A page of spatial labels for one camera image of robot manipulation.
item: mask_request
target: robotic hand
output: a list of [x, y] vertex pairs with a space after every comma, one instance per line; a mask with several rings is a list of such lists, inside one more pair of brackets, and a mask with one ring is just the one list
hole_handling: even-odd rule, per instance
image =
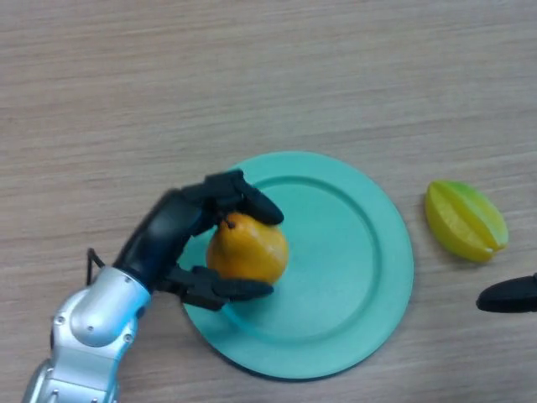
[[[90, 249], [86, 288], [67, 298], [55, 313], [51, 358], [35, 370], [22, 403], [117, 403], [117, 367], [155, 290], [213, 311], [229, 301], [272, 293], [268, 284], [223, 280], [205, 267], [186, 271], [176, 265], [191, 237], [233, 211], [270, 225], [284, 220], [282, 212], [235, 170], [165, 193], [112, 266], [104, 265]], [[93, 262], [101, 267], [95, 280]]]

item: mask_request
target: green plate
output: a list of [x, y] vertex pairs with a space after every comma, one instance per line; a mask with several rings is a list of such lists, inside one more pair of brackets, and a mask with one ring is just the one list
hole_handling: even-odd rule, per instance
[[[414, 261], [394, 204], [367, 176], [324, 155], [266, 154], [238, 165], [282, 209], [289, 264], [266, 298], [219, 312], [185, 309], [225, 358], [256, 374], [316, 379], [358, 364], [392, 334], [409, 302]], [[204, 264], [212, 233], [183, 267]]]

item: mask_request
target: black robotic finger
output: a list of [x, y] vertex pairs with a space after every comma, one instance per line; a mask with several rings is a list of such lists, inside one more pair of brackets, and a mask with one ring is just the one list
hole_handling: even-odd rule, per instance
[[477, 299], [477, 308], [498, 313], [537, 311], [537, 274], [491, 285]]
[[243, 194], [242, 201], [237, 204], [238, 211], [267, 225], [278, 225], [284, 220], [284, 214], [278, 206], [259, 189], [251, 186], [243, 178], [237, 180], [235, 186]]
[[273, 293], [270, 284], [253, 280], [224, 280], [217, 271], [195, 266], [192, 271], [175, 266], [157, 290], [178, 296], [183, 303], [218, 311], [232, 301], [250, 301]]
[[242, 279], [219, 280], [212, 285], [212, 289], [215, 294], [229, 301], [250, 301], [274, 292], [274, 288], [268, 283]]

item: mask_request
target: silver robot wrist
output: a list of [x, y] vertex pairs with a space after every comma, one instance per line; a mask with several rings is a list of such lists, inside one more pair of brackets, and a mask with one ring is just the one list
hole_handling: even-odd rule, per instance
[[117, 402], [117, 367], [150, 301], [133, 277], [104, 267], [56, 312], [51, 357], [35, 370], [22, 403]]

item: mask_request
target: wood grain surface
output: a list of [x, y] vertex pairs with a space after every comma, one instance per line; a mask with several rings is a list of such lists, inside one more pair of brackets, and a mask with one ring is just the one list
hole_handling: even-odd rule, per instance
[[[479, 312], [537, 261], [535, 0], [3, 0], [0, 400], [48, 356], [50, 316], [170, 186], [306, 149], [370, 175], [413, 240], [415, 289], [367, 362], [286, 384], [222, 362], [157, 296], [125, 358], [127, 403], [535, 402], [537, 317]], [[431, 238], [429, 181], [504, 212], [491, 264]]]

